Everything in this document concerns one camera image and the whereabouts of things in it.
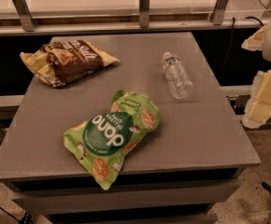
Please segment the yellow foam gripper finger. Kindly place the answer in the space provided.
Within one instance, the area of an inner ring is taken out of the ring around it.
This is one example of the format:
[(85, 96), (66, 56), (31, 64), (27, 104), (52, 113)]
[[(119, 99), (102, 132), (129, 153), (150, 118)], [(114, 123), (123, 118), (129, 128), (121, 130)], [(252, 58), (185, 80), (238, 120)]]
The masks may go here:
[(271, 69), (259, 71), (250, 89), (250, 98), (245, 107), (242, 123), (250, 129), (257, 129), (271, 119)]
[(245, 39), (241, 48), (249, 51), (261, 51), (263, 48), (264, 30), (265, 26), (261, 27), (253, 35)]

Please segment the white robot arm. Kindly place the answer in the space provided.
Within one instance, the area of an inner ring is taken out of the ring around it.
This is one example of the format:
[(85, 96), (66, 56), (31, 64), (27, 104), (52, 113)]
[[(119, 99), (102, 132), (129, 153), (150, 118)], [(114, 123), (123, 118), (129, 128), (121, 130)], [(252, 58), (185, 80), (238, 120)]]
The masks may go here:
[[(266, 61), (271, 62), (271, 19), (268, 24), (246, 39), (242, 49), (259, 50)], [(271, 119), (271, 69), (258, 71), (250, 89), (250, 99), (245, 107), (242, 123), (250, 129), (257, 129)]]

